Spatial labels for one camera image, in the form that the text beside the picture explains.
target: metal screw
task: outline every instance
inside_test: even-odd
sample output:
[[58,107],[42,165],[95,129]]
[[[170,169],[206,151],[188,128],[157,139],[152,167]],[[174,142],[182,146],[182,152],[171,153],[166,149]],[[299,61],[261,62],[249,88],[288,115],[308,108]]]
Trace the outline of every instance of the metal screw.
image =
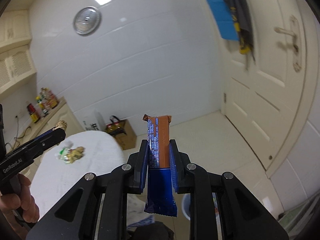
[[131,165],[130,165],[130,164],[124,164],[124,165],[122,165],[121,168],[122,168],[124,171],[128,171],[128,170],[131,169]]
[[189,163],[187,164],[187,169],[188,170],[195,170],[197,167],[197,165],[195,165],[194,163]]
[[226,178],[226,179],[233,179],[233,174],[231,172],[225,172],[223,174],[223,176]]
[[92,179],[94,178],[94,174],[93,174],[93,173],[87,173],[87,174],[84,176],[84,178],[85,178],[86,180],[92,180]]

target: cabinet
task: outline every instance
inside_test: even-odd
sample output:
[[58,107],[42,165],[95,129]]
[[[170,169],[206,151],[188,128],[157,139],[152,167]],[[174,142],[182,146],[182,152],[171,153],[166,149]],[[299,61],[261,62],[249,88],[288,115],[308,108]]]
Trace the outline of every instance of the cabinet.
[[0,53],[31,41],[27,10],[5,12],[0,17]]
[[8,54],[0,54],[0,96],[15,83]]
[[28,46],[22,46],[0,54],[0,101],[36,73]]

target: door handle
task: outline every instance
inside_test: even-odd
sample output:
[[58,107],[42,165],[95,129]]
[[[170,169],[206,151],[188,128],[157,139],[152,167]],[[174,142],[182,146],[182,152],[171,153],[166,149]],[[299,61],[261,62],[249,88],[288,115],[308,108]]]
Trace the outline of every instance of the door handle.
[[275,27],[276,33],[285,34],[292,36],[292,46],[293,46],[293,68],[298,73],[302,69],[302,55],[301,55],[301,36],[299,22],[293,15],[290,16],[290,30]]

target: orange wrapper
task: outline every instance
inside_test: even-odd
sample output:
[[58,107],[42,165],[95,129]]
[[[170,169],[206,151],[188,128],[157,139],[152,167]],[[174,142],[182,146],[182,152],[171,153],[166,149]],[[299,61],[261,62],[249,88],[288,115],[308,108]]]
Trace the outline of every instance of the orange wrapper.
[[154,158],[151,168],[170,168],[169,123],[171,116],[152,117],[145,114],[143,120],[148,122],[148,141]]

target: bottle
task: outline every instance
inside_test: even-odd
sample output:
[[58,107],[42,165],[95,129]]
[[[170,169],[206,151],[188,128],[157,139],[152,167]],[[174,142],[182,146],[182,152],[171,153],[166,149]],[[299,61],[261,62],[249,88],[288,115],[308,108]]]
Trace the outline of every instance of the bottle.
[[40,120],[39,114],[37,113],[37,111],[35,110],[34,106],[31,103],[27,102],[27,104],[28,104],[27,110],[29,112],[31,120],[34,123],[38,122]]
[[50,107],[52,109],[54,109],[58,105],[58,103],[55,100],[54,96],[52,96],[53,95],[52,92],[51,91],[49,92],[48,89],[41,88],[41,94],[44,95],[45,98],[48,100],[48,102],[50,104]]
[[43,93],[42,91],[40,92],[40,98],[41,98],[41,102],[42,102],[44,108],[47,111],[50,111],[51,105],[50,105],[49,101],[47,100],[45,93]]
[[59,101],[58,101],[57,97],[55,96],[55,94],[52,93],[52,91],[49,88],[44,88],[44,89],[47,92],[47,95],[49,95],[49,97],[58,104]]
[[49,114],[49,111],[47,109],[45,109],[44,105],[42,104],[42,100],[39,96],[36,97],[36,100],[38,102],[38,105],[41,108],[41,111],[44,113],[44,116],[46,116],[47,114]]

